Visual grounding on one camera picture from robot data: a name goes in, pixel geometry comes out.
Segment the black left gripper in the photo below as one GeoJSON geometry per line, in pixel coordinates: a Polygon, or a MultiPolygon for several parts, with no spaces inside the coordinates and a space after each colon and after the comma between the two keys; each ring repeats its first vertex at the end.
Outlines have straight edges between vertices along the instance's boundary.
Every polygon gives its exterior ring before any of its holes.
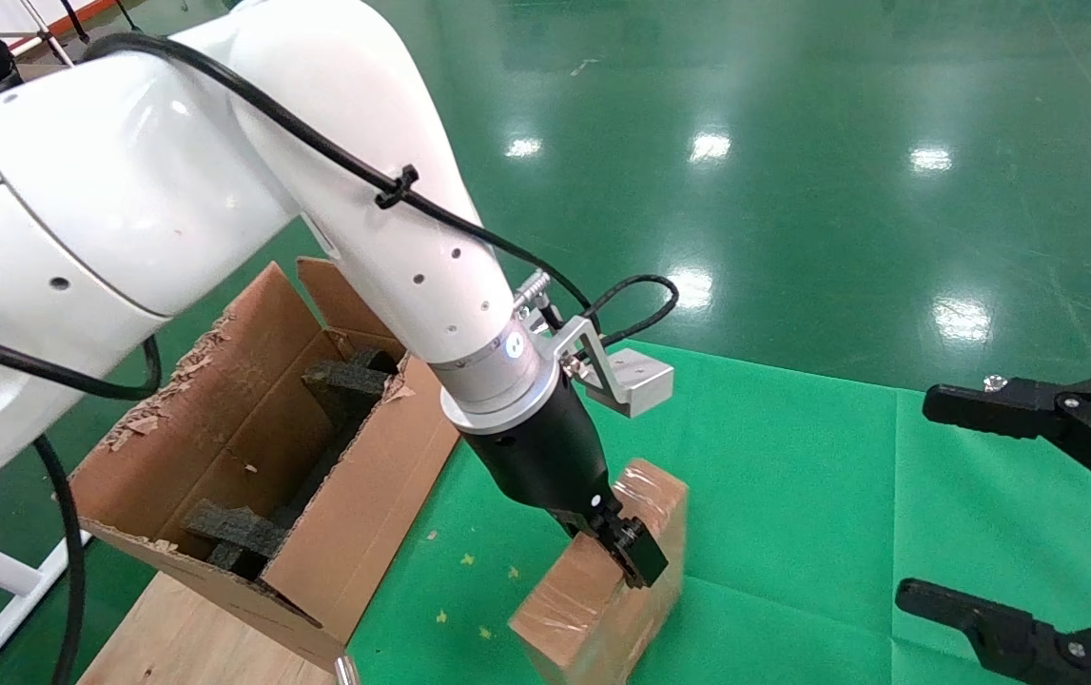
{"type": "Polygon", "coordinates": [[[550,513],[570,538],[583,534],[600,543],[618,563],[625,586],[651,588],[662,576],[670,563],[648,524],[623,516],[600,435],[568,378],[558,378],[550,398],[518,425],[461,437],[503,495],[550,513]]]}

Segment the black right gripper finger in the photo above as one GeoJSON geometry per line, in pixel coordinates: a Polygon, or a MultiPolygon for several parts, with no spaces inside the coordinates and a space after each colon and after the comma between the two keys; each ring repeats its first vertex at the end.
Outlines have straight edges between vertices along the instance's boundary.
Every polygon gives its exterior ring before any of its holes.
{"type": "Polygon", "coordinates": [[[962,633],[990,673],[1023,684],[1091,684],[1091,627],[1059,632],[1018,608],[919,579],[899,581],[894,602],[962,633]]]}
{"type": "Polygon", "coordinates": [[[984,390],[937,384],[923,413],[932,423],[1008,438],[1044,438],[1091,473],[1091,378],[1054,384],[994,377],[984,390]]]}

